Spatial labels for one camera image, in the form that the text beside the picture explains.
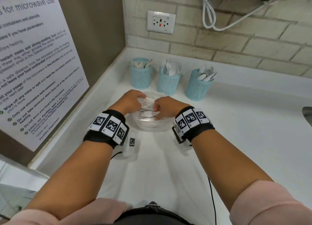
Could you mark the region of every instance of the instruction sign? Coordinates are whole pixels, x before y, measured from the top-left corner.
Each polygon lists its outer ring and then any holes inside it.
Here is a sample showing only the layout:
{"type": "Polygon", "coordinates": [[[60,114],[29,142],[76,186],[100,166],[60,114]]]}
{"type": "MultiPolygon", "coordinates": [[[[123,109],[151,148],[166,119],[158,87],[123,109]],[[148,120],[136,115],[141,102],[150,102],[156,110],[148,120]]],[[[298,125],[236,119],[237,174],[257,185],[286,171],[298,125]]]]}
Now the instruction sign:
{"type": "Polygon", "coordinates": [[[88,87],[58,0],[0,0],[0,130],[35,151],[88,87]]]}

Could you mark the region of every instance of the forearm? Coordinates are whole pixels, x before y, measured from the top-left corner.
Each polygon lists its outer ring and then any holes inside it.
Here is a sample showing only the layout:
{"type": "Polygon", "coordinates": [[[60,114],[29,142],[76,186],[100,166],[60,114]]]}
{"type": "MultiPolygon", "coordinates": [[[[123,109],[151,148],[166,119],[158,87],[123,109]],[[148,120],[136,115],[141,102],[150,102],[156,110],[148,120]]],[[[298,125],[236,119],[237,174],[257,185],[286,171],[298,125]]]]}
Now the forearm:
{"type": "Polygon", "coordinates": [[[196,155],[227,209],[257,180],[273,181],[257,164],[215,130],[192,140],[196,155]]]}
{"type": "Polygon", "coordinates": [[[112,152],[112,147],[106,143],[85,141],[45,183],[26,209],[47,211],[62,219],[88,205],[99,193],[112,152]]]}

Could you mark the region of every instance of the outlet cover plate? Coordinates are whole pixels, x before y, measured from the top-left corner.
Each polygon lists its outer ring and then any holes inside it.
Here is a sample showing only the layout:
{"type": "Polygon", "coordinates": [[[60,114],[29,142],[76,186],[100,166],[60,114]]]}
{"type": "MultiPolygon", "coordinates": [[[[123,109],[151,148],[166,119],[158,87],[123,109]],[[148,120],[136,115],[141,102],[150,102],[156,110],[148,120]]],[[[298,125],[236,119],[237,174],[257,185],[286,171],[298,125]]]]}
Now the outlet cover plate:
{"type": "Polygon", "coordinates": [[[175,14],[148,10],[146,29],[148,31],[173,34],[175,20],[176,20],[175,14]]]}

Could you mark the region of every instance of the hand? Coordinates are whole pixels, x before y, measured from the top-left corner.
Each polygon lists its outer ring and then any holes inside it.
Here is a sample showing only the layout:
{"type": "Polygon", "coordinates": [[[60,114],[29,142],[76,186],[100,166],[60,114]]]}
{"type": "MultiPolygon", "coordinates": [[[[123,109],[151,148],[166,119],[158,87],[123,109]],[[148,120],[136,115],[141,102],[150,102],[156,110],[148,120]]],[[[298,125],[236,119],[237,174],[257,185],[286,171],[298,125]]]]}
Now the hand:
{"type": "Polygon", "coordinates": [[[141,109],[138,98],[146,98],[146,95],[138,90],[129,90],[116,103],[111,105],[107,110],[112,109],[119,111],[124,116],[128,113],[134,113],[141,109]]]}
{"type": "Polygon", "coordinates": [[[172,97],[161,97],[155,100],[154,112],[160,112],[155,120],[161,120],[164,117],[176,117],[177,114],[185,107],[190,106],[189,104],[182,103],[172,97]]]}

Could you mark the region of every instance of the wristband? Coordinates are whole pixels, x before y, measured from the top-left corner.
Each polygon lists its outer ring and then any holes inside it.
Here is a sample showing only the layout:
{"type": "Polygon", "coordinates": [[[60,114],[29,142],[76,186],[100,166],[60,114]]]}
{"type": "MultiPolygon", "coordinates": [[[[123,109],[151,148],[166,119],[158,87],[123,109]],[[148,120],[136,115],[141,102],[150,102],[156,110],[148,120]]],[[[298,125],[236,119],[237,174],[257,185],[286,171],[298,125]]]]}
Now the wristband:
{"type": "Polygon", "coordinates": [[[202,132],[215,129],[209,118],[200,108],[188,106],[183,108],[175,119],[175,126],[172,128],[179,144],[186,139],[192,142],[193,138],[202,132]]]}
{"type": "Polygon", "coordinates": [[[100,113],[87,128],[83,141],[107,143],[113,149],[123,145],[129,132],[126,119],[118,111],[106,110],[100,113]]]}

